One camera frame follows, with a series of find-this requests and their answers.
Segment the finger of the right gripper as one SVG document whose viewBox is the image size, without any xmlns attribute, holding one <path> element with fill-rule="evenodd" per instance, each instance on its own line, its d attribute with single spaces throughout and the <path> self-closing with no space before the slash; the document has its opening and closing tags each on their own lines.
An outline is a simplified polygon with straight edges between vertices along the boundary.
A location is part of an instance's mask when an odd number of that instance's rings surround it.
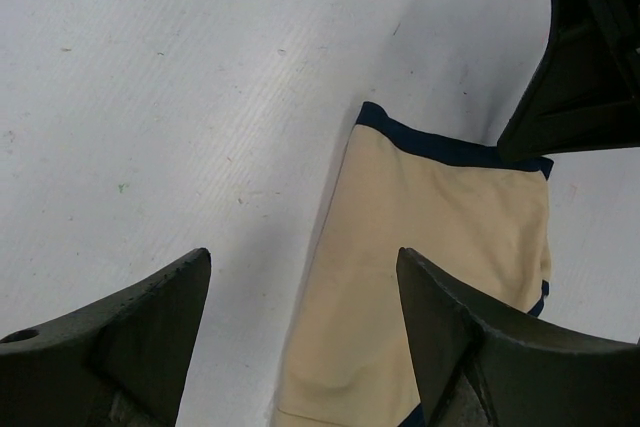
<svg viewBox="0 0 640 427">
<path fill-rule="evenodd" d="M 639 0 L 550 0 L 543 57 L 503 130 L 507 161 L 639 145 Z"/>
</svg>

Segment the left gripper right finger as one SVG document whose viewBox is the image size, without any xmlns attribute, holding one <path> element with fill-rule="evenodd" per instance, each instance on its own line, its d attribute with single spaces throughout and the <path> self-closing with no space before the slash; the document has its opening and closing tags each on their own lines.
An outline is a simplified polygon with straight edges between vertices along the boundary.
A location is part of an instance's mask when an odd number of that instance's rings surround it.
<svg viewBox="0 0 640 427">
<path fill-rule="evenodd" d="M 638 425 L 637 345 L 523 313 L 413 249 L 396 272 L 426 425 Z"/>
</svg>

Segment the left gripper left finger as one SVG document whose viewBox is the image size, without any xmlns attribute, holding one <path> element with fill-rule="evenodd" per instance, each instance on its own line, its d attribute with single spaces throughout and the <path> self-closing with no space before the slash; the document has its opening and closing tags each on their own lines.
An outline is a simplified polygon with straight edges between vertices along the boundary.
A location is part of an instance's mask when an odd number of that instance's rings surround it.
<svg viewBox="0 0 640 427">
<path fill-rule="evenodd" d="M 198 248 L 1 340 L 4 426 L 173 426 L 211 276 Z"/>
</svg>

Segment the beige navy-trimmed underwear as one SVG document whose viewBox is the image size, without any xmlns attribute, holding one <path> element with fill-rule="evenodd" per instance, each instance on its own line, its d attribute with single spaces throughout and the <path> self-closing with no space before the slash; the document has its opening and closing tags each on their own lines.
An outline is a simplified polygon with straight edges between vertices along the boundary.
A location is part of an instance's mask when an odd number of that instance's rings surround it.
<svg viewBox="0 0 640 427">
<path fill-rule="evenodd" d="M 553 162 L 411 128 L 363 104 L 283 354 L 276 426 L 422 426 L 402 299 L 414 251 L 538 316 Z"/>
</svg>

